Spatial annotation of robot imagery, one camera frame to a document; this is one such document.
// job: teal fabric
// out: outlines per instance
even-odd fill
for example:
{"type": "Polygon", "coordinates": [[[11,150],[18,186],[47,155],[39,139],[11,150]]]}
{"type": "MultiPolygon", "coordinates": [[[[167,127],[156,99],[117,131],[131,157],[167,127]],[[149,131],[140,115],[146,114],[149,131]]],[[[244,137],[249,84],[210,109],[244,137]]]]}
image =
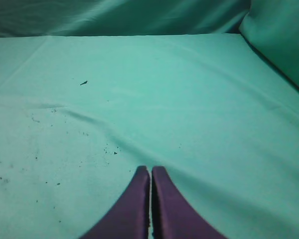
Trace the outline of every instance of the teal fabric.
{"type": "Polygon", "coordinates": [[[242,36],[0,39],[0,239],[77,238],[139,165],[229,239],[299,239],[299,92],[242,36]]]}
{"type": "Polygon", "coordinates": [[[250,0],[0,0],[0,37],[238,31],[250,0]]]}
{"type": "Polygon", "coordinates": [[[299,0],[253,0],[240,30],[299,86],[299,0]]]}

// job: teal cloth backdrop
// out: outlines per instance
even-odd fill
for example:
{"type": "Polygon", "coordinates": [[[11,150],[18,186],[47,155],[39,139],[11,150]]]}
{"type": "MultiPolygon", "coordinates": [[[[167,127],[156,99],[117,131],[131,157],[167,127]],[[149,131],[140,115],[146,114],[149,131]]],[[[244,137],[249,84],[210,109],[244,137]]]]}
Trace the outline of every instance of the teal cloth backdrop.
{"type": "Polygon", "coordinates": [[[0,37],[235,32],[249,0],[0,0],[0,37]]]}
{"type": "Polygon", "coordinates": [[[299,86],[299,0],[253,0],[240,30],[299,86]]]}

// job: dark speck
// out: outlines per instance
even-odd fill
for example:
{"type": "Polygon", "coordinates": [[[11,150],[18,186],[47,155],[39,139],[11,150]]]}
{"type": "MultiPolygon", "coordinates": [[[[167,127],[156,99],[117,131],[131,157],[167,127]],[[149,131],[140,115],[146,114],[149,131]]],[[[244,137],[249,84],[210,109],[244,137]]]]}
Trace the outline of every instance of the dark speck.
{"type": "Polygon", "coordinates": [[[88,83],[88,81],[83,82],[82,84],[80,84],[80,86],[85,85],[86,83],[88,83]]]}

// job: purple object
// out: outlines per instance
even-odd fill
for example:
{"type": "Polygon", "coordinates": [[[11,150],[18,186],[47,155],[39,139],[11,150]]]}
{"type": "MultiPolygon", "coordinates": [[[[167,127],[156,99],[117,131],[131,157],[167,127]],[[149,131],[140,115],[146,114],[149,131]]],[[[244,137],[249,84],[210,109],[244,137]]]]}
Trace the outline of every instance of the purple object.
{"type": "MultiPolygon", "coordinates": [[[[145,166],[114,206],[81,239],[147,239],[150,177],[145,166]]],[[[164,167],[152,170],[152,221],[155,239],[226,239],[189,205],[164,167]]]]}
{"type": "Polygon", "coordinates": [[[185,200],[164,167],[152,170],[155,239],[225,239],[185,200]]]}
{"type": "Polygon", "coordinates": [[[145,166],[107,214],[81,239],[147,239],[150,226],[150,177],[145,166]]]}

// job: cloth surface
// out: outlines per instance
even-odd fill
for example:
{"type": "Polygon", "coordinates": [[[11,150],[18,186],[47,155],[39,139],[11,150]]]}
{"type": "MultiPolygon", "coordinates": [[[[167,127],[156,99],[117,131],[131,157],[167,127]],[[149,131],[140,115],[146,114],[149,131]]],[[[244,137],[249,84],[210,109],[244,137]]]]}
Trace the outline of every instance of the cloth surface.
{"type": "Polygon", "coordinates": [[[238,32],[250,0],[0,0],[0,37],[238,32]]]}
{"type": "Polygon", "coordinates": [[[299,239],[299,92],[242,36],[0,38],[0,239],[79,237],[139,165],[229,239],[299,239]]]}
{"type": "Polygon", "coordinates": [[[299,86],[299,0],[253,0],[240,30],[299,86]]]}

